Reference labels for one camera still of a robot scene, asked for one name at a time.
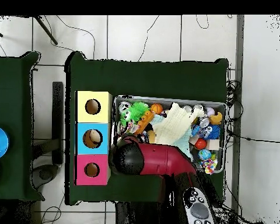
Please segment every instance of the remote controller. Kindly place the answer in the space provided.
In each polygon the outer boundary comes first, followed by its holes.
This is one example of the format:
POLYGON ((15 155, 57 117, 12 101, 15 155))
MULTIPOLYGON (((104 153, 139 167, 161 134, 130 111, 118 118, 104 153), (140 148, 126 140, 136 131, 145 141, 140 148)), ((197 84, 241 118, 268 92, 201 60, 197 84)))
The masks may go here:
POLYGON ((189 224, 215 224, 205 195, 196 187, 183 193, 183 202, 189 224))

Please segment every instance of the metal tray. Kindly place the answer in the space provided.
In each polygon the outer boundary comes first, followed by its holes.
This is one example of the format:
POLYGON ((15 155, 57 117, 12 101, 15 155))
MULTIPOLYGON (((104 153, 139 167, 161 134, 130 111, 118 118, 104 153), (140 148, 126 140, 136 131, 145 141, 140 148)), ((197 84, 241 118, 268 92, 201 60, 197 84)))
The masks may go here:
MULTIPOLYGON (((180 107, 185 105, 194 107, 196 104, 202 104, 206 107, 212 107, 214 110, 219 111, 222 115, 222 121, 220 126, 220 148, 215 151, 217 155, 218 164, 214 173, 220 173, 224 169, 225 165, 225 148, 226 148, 226 136, 227 136, 227 120, 228 120, 228 106, 225 103, 211 102, 211 101, 196 101, 196 100, 177 100, 177 99, 165 99, 165 98, 152 98, 152 97, 140 97, 140 96, 123 96, 119 95, 114 98, 113 101, 113 112, 112 112, 112 131, 111 131, 111 142, 113 138, 117 135, 117 124, 120 119, 120 113, 118 112, 118 106, 121 102, 138 102, 142 101, 149 105, 153 103, 160 103, 163 108, 169 108, 173 102, 177 103, 180 107)), ((194 164, 197 169, 201 169, 198 164, 197 150, 193 149, 191 152, 194 157, 194 164)))

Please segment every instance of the green table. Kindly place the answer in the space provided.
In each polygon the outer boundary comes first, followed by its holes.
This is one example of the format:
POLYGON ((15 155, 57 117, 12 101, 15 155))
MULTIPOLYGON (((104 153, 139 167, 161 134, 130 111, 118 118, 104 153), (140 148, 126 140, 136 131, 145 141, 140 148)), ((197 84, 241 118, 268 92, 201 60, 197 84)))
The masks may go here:
POLYGON ((37 52, 27 52, 19 58, 0 57, 0 127, 10 140, 8 151, 0 158, 0 199, 3 200, 41 199, 41 195, 30 184, 30 74, 38 58, 37 52))
MULTIPOLYGON (((74 186, 75 91, 108 91, 116 95, 133 95, 171 99, 226 102, 228 61, 216 62, 125 62, 85 60, 72 52, 65 63, 66 72, 66 197, 76 201, 160 200, 162 178, 112 174, 106 186, 74 186)), ((223 173, 211 180, 223 197, 223 173)))

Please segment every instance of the pink block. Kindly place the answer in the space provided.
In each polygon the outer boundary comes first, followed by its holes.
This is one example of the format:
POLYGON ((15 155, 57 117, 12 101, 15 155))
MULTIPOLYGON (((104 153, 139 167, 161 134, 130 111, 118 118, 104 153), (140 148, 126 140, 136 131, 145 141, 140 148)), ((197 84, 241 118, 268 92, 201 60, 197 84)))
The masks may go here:
POLYGON ((77 186, 105 186, 109 177, 108 155, 77 155, 77 186), (85 167, 88 163, 98 165, 99 174, 96 177, 89 177, 85 174, 85 167))

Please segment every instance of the blue block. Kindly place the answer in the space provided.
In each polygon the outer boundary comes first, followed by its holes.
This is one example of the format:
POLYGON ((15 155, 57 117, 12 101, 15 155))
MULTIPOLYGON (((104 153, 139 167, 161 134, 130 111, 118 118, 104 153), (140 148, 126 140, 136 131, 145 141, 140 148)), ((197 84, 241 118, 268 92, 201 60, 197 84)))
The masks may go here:
POLYGON ((78 123, 78 155, 107 155, 109 142, 109 124, 78 123), (88 130, 98 130, 103 136, 103 142, 98 148, 88 148, 83 143, 84 133, 88 130))

